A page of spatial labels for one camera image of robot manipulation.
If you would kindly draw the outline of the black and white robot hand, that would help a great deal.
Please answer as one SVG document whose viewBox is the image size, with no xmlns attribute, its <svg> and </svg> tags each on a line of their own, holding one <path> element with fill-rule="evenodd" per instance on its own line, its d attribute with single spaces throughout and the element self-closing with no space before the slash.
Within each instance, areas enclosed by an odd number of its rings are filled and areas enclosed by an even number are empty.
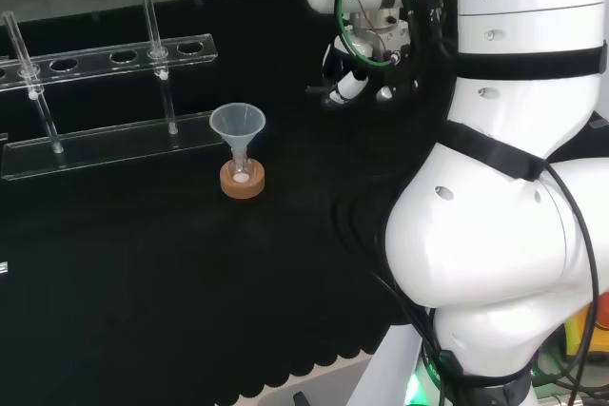
<svg viewBox="0 0 609 406">
<path fill-rule="evenodd" d="M 344 16 L 346 41 L 372 64 L 363 61 L 335 38 L 324 53 L 322 82 L 305 93 L 321 98 L 328 108 L 353 104 L 372 94 L 381 106 L 405 101 L 419 88 L 422 70 L 420 35 L 398 9 L 364 11 Z"/>
</svg>

